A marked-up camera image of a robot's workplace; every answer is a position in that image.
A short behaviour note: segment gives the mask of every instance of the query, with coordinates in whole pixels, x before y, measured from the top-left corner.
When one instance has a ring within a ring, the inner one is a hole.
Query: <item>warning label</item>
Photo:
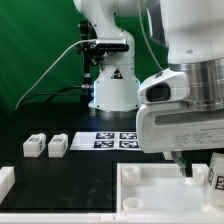
[[[174,135],[176,147],[224,144],[224,128],[201,129],[198,133]]]
[[[111,79],[123,79],[123,76],[121,75],[120,70],[117,68],[112,75]]]

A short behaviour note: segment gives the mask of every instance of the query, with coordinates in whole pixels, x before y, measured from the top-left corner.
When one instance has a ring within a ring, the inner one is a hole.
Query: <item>white block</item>
[[[46,147],[46,135],[31,135],[29,139],[23,143],[24,157],[38,157]]]
[[[3,167],[0,170],[0,204],[15,183],[14,167]]]
[[[224,205],[224,155],[213,153],[204,190],[205,201],[215,206]]]
[[[49,157],[62,158],[68,149],[68,136],[66,134],[55,135],[48,144]]]

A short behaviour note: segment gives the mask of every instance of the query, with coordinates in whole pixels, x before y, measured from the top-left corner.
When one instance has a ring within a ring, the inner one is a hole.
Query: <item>printed label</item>
[[[53,140],[53,142],[62,142],[63,141],[63,138],[55,138],[54,140]]]
[[[212,185],[213,178],[214,178],[214,171],[211,168],[208,174],[208,182],[210,183],[210,185]]]
[[[217,177],[217,182],[216,182],[216,185],[215,185],[215,189],[224,191],[224,176],[218,176]]]
[[[94,143],[95,149],[102,149],[102,148],[113,148],[114,147],[114,141],[96,141]]]
[[[120,141],[119,144],[120,148],[130,148],[130,149],[137,149],[138,147],[138,142],[137,141]]]
[[[29,140],[29,142],[38,142],[40,139],[39,138],[31,138],[30,140]]]
[[[97,133],[96,139],[114,139],[115,133]]]
[[[137,139],[137,133],[120,133],[120,139]]]
[[[174,135],[176,147],[224,144],[224,128],[201,129],[198,133]]]
[[[114,72],[114,74],[112,75],[111,79],[123,79],[121,72],[119,70],[119,68],[117,68]]]

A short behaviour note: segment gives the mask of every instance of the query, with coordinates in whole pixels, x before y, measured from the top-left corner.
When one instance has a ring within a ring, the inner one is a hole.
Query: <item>black cable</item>
[[[34,98],[34,97],[39,97],[39,96],[79,96],[79,94],[62,94],[62,93],[40,93],[40,94],[35,94],[29,97],[24,98],[18,105],[18,108],[27,100]]]
[[[57,91],[55,94],[58,94],[58,93],[64,93],[64,92],[67,92],[67,91],[69,91],[69,90],[73,90],[73,89],[82,89],[82,87],[81,87],[81,86],[70,86],[70,87],[66,87],[66,88],[64,88],[64,89],[61,89],[61,90]],[[53,100],[56,96],[57,96],[57,95],[52,95],[52,96],[50,96],[50,97],[46,100],[46,102],[49,103],[49,102],[50,102],[51,100]]]

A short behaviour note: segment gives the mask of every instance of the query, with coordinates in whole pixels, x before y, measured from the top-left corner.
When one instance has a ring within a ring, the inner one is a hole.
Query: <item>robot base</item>
[[[107,117],[107,118],[129,118],[135,117],[138,109],[129,110],[129,111],[108,111],[108,110],[100,110],[98,108],[89,107],[90,113],[93,115]]]

